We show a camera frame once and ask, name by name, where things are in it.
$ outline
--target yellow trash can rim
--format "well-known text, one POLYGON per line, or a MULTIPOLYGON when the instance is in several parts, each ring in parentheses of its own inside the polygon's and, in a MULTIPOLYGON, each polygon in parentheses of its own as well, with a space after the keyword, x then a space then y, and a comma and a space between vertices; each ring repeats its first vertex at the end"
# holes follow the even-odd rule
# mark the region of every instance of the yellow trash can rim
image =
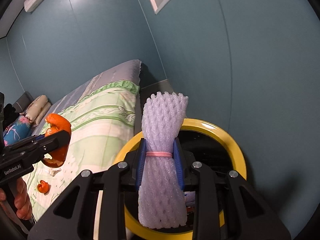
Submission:
MULTIPOLYGON (((233 169, 238 171, 244 179, 247 179, 247 169, 244 161, 244 156, 235 142, 235 140, 223 129, 213 125, 212 123, 198 120, 185 118, 180 130, 191 130, 197 131, 208 135, 209 137, 218 141, 228 152, 229 157, 232 162, 233 169)), ((113 164, 121 162, 124 160, 126 154, 132 150, 136 150, 139 146, 140 140, 143 138, 142 132, 135 135, 128 141, 124 147, 117 154, 113 164)), ((150 228, 142 226, 139 221, 137 221, 128 211, 126 206, 124 206, 124 218, 126 227, 136 234, 147 240, 191 240, 192 231, 183 233, 162 233, 150 228)), ((219 214, 220 225, 224 224, 223 212, 219 214)))

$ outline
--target blue wall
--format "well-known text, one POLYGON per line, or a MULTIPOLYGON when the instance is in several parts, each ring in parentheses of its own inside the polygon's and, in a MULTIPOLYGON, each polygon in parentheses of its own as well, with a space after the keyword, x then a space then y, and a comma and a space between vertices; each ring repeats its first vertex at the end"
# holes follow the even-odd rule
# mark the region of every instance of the blue wall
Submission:
POLYGON ((131 59, 149 72, 146 86, 165 79, 138 0, 44 0, 19 14, 7 36, 17 75, 35 98, 62 98, 93 76, 131 59))
POLYGON ((0 39, 0 92, 4 93, 4 104, 13 104, 24 90, 12 67, 6 38, 0 39))
POLYGON ((139 0, 187 116, 228 130, 292 236, 320 199, 320 22, 307 0, 139 0))

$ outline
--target wall seam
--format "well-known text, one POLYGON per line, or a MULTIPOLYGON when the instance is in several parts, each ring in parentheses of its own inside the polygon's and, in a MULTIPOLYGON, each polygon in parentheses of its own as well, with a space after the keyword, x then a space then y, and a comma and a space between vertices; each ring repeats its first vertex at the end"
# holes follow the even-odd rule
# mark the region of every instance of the wall seam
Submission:
POLYGON ((19 83, 20 83, 20 86, 21 86, 23 92, 25 92, 25 90, 24 90, 24 88, 23 88, 23 86, 22 86, 22 84, 21 84, 21 82, 20 82, 20 79, 19 79, 19 77, 18 77, 18 75, 17 75, 16 69, 14 68, 14 65, 13 65, 13 61, 12 61, 12 58, 11 58, 11 55, 10 55, 10 50, 9 50, 9 45, 8 45, 7 37, 5 37, 5 41, 6 41, 6 43, 7 43, 7 48, 8 48, 8 53, 9 53, 9 57, 10 57, 10 60, 11 60, 12 68, 13 68, 16 76, 17 76, 17 79, 18 79, 18 81, 19 81, 19 83))
POLYGON ((228 33, 228 29, 227 29, 227 22, 226 22, 226 18, 224 16, 224 12, 222 9, 222 4, 221 4, 221 0, 218 0, 219 2, 219 6, 221 9, 221 13, 222 13, 222 18, 223 18, 223 22, 224 22, 224 27, 226 29, 226 35, 227 35, 227 42, 228 42, 228 49, 229 49, 229 60, 230 60, 230 79, 231 79, 231 92, 230 92, 230 116, 229 116, 229 123, 228 123, 228 129, 227 132, 229 132, 230 129, 230 122, 231 122, 231 113, 232 113, 232 101, 233 101, 233 70, 232 70, 232 57, 231 57, 231 46, 230 46, 230 39, 229 39, 229 33, 228 33))
POLYGON ((151 31, 151 29, 150 29, 150 25, 149 25, 149 23, 148 23, 148 20, 147 20, 146 14, 144 13, 144 10, 143 10, 143 8, 142 8, 142 5, 141 5, 141 3, 140 3, 140 0, 138 0, 138 2, 139 2, 139 4, 140 4, 140 7, 141 7, 141 10, 142 10, 142 13, 143 13, 143 15, 144 15, 144 18, 146 19, 146 22, 147 22, 147 25, 148 25, 149 31, 150 31, 150 33, 151 33, 151 37, 152 37, 152 39, 153 39, 153 43, 154 43, 154 44, 155 44, 155 46, 156 46, 156 50, 157 50, 157 53, 158 53, 158 56, 159 56, 159 59, 160 59, 161 65, 162 65, 162 69, 163 69, 163 72, 164 72, 165 79, 168 79, 167 74, 165 73, 165 70, 164 70, 164 66, 163 66, 163 63, 162 63, 162 59, 161 59, 161 56, 160 56, 160 53, 159 53, 159 50, 158 50, 158 47, 157 47, 157 44, 156 44, 155 38, 153 37, 152 31, 151 31))

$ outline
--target green floral bed sheet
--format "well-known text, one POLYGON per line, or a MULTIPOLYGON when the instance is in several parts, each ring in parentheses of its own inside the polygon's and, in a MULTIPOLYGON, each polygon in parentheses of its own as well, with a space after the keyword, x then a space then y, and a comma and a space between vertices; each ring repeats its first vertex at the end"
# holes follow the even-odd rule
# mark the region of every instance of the green floral bed sheet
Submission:
MULTIPOLYGON (((82 170, 99 172, 112 165, 116 154, 133 137, 138 91, 131 81, 113 82, 59 113, 71 123, 72 130, 65 163, 55 176, 39 162, 32 173, 23 177, 36 220, 82 170), (41 179, 50 184, 47 194, 36 189, 41 179)), ((41 134, 48 127, 49 124, 44 125, 41 134)))

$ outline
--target small orange peel piece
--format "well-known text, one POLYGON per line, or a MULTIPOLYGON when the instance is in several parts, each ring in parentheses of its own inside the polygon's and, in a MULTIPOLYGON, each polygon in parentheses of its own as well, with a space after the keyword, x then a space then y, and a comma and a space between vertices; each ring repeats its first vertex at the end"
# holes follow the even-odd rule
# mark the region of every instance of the small orange peel piece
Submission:
POLYGON ((40 193, 46 194, 49 192, 50 185, 48 182, 45 182, 44 180, 40 181, 40 184, 38 184, 37 189, 40 193))
MULTIPOLYGON (((45 132, 45 137, 57 133, 61 130, 67 131, 71 136, 71 124, 61 115, 51 113, 46 117, 45 121, 50 124, 50 128, 48 128, 45 132)), ((68 147, 69 145, 65 145, 50 152, 49 155, 51 155, 52 159, 44 158, 42 162, 44 163, 44 165, 50 168, 58 168, 62 166, 67 157, 68 147)))

